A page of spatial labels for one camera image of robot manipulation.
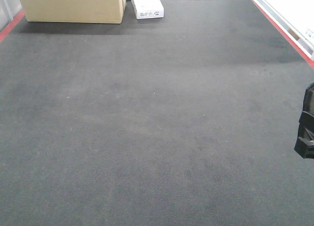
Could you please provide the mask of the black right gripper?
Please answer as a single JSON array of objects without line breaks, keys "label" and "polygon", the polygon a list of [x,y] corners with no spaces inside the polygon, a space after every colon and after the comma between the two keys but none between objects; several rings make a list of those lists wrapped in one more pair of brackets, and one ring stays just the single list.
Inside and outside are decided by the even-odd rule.
[{"label": "black right gripper", "polygon": [[310,84],[303,100],[294,150],[304,159],[314,158],[314,84]]}]

